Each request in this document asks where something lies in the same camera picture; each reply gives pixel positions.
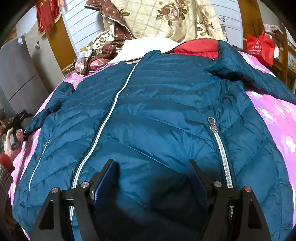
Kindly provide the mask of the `person's left hand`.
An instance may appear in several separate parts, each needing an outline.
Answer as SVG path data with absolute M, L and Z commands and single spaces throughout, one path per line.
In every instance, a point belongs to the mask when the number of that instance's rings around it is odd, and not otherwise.
M 9 160 L 13 163 L 17 155 L 20 153 L 23 145 L 23 130 L 19 129 L 14 131 L 13 128 L 9 129 L 6 133 L 4 141 L 4 153 L 8 156 Z

